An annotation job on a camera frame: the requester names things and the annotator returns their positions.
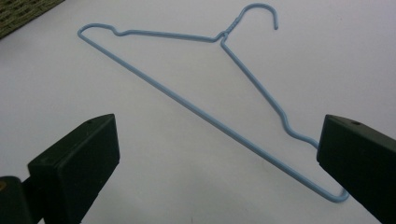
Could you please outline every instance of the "wire hanger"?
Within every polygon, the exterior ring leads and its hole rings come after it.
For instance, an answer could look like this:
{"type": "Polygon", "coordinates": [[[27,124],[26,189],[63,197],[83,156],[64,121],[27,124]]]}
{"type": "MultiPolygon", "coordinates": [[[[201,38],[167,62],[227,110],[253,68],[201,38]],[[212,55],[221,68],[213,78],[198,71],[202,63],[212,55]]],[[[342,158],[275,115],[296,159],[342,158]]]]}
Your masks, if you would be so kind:
{"type": "Polygon", "coordinates": [[[201,117],[202,119],[206,120],[222,132],[226,133],[229,135],[231,138],[233,138],[235,141],[239,142],[241,145],[247,147],[257,155],[261,156],[265,160],[271,162],[274,166],[285,172],[286,174],[290,175],[303,185],[307,186],[308,188],[312,189],[314,192],[322,196],[323,198],[333,202],[333,203],[341,203],[345,201],[349,194],[345,189],[341,190],[341,193],[337,195],[331,194],[329,191],[326,189],[320,187],[319,185],[315,184],[305,176],[299,174],[297,171],[289,167],[287,164],[284,162],[280,161],[279,159],[273,157],[270,155],[268,152],[263,150],[262,148],[254,145],[252,142],[247,140],[244,136],[240,135],[233,129],[227,127],[225,124],[222,122],[218,121],[214,117],[210,116],[207,114],[204,110],[200,109],[196,105],[193,105],[177,93],[169,90],[166,88],[164,85],[153,79],[152,77],[149,77],[145,73],[141,72],[139,69],[136,67],[130,65],[129,63],[125,62],[123,59],[119,58],[115,54],[111,53],[107,49],[103,48],[102,46],[98,45],[94,41],[90,40],[87,36],[83,34],[83,32],[87,29],[90,28],[102,28],[102,29],[107,29],[113,32],[114,35],[116,36],[125,36],[125,35],[144,35],[144,36],[156,36],[156,37],[166,37],[166,38],[175,38],[175,39],[184,39],[184,40],[191,40],[191,41],[200,41],[200,42],[207,42],[207,43],[214,43],[217,42],[218,40],[221,39],[220,45],[221,47],[226,51],[226,53],[233,59],[233,61],[239,66],[239,68],[242,70],[242,72],[247,76],[247,78],[253,83],[253,85],[256,87],[256,89],[262,94],[262,96],[270,103],[272,108],[276,111],[276,113],[280,116],[283,128],[285,132],[290,135],[293,138],[296,138],[298,140],[304,141],[310,145],[312,145],[314,148],[318,149],[318,142],[314,140],[313,138],[310,138],[308,136],[305,136],[303,134],[295,132],[289,125],[288,122],[288,117],[285,113],[285,111],[282,109],[282,107],[279,105],[279,103],[274,99],[274,97],[264,88],[264,86],[259,82],[257,78],[254,77],[254,75],[248,70],[246,66],[236,57],[235,54],[227,47],[225,44],[228,35],[230,32],[235,28],[235,26],[242,20],[243,16],[245,13],[255,7],[260,7],[269,10],[274,18],[274,29],[277,30],[278,28],[278,21],[277,21],[277,14],[276,11],[273,7],[270,7],[266,4],[261,4],[261,3],[256,3],[256,4],[251,4],[246,6],[239,16],[233,21],[233,23],[224,31],[220,32],[217,36],[215,37],[208,37],[208,36],[200,36],[200,35],[184,35],[184,34],[175,34],[175,33],[165,33],[165,32],[155,32],[155,31],[144,31],[144,30],[127,30],[124,32],[119,32],[114,26],[112,25],[107,25],[107,24],[102,24],[102,23],[91,23],[83,26],[81,29],[78,30],[78,36],[83,39],[85,42],[93,46],[94,48],[100,50],[103,52],[106,56],[114,60],[116,63],[119,63],[129,71],[135,73],[137,76],[143,78],[147,83],[158,89],[159,91],[162,91],[164,94],[167,96],[171,97],[181,105],[185,106],[188,108],[191,112],[196,114],[197,116],[201,117]]]}

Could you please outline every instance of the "white background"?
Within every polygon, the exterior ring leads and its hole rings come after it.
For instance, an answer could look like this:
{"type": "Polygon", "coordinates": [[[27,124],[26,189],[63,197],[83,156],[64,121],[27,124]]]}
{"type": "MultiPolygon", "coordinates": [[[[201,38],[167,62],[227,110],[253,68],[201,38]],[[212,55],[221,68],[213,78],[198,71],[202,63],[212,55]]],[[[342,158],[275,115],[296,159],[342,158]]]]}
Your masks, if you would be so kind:
{"type": "MultiPolygon", "coordinates": [[[[120,165],[82,223],[378,223],[353,198],[330,203],[77,37],[91,22],[215,36],[250,1],[67,0],[0,40],[0,175],[80,123],[114,113],[120,165]]],[[[228,46],[319,139],[326,114],[396,138],[396,2],[267,1],[228,46]]],[[[316,150],[275,111],[218,43],[86,35],[185,96],[331,192],[316,150]]]]}

